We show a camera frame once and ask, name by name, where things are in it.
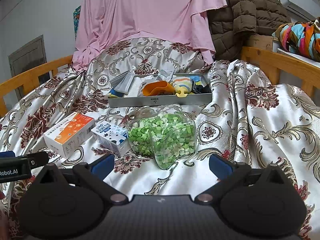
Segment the cardboard box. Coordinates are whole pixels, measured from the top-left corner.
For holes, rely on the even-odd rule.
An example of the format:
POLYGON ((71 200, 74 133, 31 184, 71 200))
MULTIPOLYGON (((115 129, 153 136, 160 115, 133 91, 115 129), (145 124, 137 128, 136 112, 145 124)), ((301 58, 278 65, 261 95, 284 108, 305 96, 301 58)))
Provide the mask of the cardboard box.
POLYGON ((247 39, 246 46, 273 51, 273 36, 258 34, 250 35, 247 39))

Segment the pink draped sheet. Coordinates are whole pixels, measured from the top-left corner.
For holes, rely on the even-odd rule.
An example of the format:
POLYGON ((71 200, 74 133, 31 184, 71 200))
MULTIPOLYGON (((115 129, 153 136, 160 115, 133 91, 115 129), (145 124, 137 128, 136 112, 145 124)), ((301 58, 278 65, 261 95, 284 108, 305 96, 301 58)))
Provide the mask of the pink draped sheet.
POLYGON ((181 43, 211 64, 215 47, 207 11, 226 5, 226 0, 83 0, 73 66, 84 70, 105 48, 139 37, 181 43))

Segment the white cloth with blue print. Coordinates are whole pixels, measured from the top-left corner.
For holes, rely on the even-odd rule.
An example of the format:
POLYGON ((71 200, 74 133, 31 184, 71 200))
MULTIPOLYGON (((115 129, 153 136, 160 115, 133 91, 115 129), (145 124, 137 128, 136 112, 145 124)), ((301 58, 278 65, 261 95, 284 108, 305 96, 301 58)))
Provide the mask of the white cloth with blue print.
POLYGON ((167 81, 168 83, 171 84, 173 77, 175 77, 173 70, 160 70, 157 75, 148 75, 144 77, 135 76, 126 97, 144 96, 142 93, 142 89, 148 83, 157 82, 157 81, 167 81))

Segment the floral satin bedspread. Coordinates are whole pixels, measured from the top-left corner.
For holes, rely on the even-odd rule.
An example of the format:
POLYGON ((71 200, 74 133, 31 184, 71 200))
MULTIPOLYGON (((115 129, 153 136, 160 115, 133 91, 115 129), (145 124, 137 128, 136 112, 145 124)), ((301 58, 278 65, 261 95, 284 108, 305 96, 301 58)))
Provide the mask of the floral satin bedspread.
POLYGON ((25 155, 47 151, 59 168, 90 163, 108 153, 93 138, 69 158, 50 151, 43 134, 72 112, 119 126, 136 107, 111 108, 111 80, 121 73, 157 74, 161 70, 199 73, 210 81, 212 101, 184 105, 180 111, 195 122, 198 148, 168 170, 140 153, 126 152, 116 160, 106 182, 134 194, 189 194, 209 188, 217 178, 208 161, 213 153, 253 168, 275 163, 304 200, 307 216, 300 236, 319 239, 319 107, 298 87, 272 85, 257 67, 236 60, 206 65, 199 53, 179 43, 134 38, 106 48, 87 70, 67 67, 33 90, 1 118, 1 151, 25 155))

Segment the colourful wall poster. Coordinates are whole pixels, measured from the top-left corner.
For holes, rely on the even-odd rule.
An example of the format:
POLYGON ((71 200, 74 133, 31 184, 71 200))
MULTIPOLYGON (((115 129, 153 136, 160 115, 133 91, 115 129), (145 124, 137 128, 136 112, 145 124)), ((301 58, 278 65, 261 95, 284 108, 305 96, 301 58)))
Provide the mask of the colourful wall poster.
POLYGON ((80 19, 80 11, 81 11, 81 6, 78 6, 78 7, 73 11, 73 26, 74 26, 75 36, 77 35, 77 31, 78 31, 79 19, 80 19))

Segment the brown quilted jacket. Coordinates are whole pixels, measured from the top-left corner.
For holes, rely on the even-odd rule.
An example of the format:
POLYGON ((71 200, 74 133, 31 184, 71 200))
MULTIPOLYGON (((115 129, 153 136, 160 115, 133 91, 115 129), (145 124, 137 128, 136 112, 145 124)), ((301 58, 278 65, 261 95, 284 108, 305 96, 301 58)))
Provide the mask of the brown quilted jacket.
POLYGON ((216 60, 233 60, 253 34, 272 35, 291 18, 278 0, 226 0, 227 5, 208 10, 209 31, 216 60))

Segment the white orange medicine box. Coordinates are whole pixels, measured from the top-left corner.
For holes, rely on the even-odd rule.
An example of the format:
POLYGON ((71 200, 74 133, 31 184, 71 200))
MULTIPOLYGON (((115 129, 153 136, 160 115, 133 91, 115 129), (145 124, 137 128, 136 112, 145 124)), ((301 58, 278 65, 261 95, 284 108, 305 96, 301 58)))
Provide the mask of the white orange medicine box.
POLYGON ((95 120, 81 113, 73 112, 43 134, 47 147, 69 158, 74 151, 92 136, 95 120))

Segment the grey door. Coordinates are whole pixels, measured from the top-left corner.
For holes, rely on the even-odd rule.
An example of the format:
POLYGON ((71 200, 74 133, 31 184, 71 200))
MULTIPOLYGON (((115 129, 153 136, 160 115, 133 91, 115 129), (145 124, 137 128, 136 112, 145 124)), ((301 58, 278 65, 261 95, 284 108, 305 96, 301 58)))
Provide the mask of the grey door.
POLYGON ((47 57, 43 35, 26 43, 10 54, 8 59, 12 77, 46 63, 47 57))

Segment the white blue small box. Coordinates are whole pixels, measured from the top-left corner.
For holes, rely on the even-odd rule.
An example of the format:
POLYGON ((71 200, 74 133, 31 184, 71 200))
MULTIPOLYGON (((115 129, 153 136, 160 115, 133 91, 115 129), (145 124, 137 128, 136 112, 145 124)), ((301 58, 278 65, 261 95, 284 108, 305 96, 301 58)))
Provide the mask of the white blue small box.
POLYGON ((107 150, 123 156, 131 150, 128 133, 125 128, 103 121, 91 129, 95 140, 107 150))

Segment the black patterned sock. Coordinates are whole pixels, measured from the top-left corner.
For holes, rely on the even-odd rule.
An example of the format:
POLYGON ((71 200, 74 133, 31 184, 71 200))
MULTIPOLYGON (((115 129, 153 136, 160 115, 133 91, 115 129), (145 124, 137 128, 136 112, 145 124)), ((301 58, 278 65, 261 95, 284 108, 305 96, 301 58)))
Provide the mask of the black patterned sock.
POLYGON ((210 85, 203 85, 201 80, 191 80, 191 84, 192 84, 192 89, 191 91, 194 94, 207 94, 207 93, 211 93, 211 89, 210 89, 210 85))

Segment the colourful patterned cloth bundle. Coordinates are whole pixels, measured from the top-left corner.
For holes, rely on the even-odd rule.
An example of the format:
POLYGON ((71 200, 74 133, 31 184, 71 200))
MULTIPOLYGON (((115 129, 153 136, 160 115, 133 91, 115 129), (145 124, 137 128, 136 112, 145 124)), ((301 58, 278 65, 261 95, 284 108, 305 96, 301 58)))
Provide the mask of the colourful patterned cloth bundle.
POLYGON ((311 22, 285 23, 272 34, 287 52, 319 62, 319 17, 311 22))

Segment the grey tray with cartoon picture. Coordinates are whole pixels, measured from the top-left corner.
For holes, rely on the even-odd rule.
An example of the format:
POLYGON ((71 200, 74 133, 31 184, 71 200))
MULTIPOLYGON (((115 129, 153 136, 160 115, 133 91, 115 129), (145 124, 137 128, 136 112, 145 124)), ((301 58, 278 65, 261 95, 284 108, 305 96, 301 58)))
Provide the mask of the grey tray with cartoon picture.
POLYGON ((208 93, 189 94, 185 98, 179 98, 176 95, 156 95, 156 96, 139 96, 139 97, 122 97, 108 98, 110 107, 143 107, 143 106, 160 106, 160 105, 206 105, 212 101, 212 92, 210 89, 210 80, 203 74, 195 73, 175 73, 177 77, 199 77, 203 85, 209 86, 208 93))

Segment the grey cloth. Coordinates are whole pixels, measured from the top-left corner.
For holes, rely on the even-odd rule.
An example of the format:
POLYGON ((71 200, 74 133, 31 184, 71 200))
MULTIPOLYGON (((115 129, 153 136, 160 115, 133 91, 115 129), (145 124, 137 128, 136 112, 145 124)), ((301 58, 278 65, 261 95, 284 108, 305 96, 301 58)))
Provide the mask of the grey cloth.
POLYGON ((131 87, 131 83, 135 77, 134 72, 127 71, 110 81, 112 88, 116 92, 127 94, 131 87))

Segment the striped pastel towel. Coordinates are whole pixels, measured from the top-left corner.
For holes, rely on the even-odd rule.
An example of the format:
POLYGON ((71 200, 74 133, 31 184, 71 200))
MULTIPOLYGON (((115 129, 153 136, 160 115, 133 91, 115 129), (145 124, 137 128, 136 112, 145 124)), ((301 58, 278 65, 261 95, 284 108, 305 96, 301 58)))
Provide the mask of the striped pastel towel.
POLYGON ((187 96, 192 90, 191 78, 189 77, 176 77, 172 80, 172 86, 175 93, 180 97, 187 96))

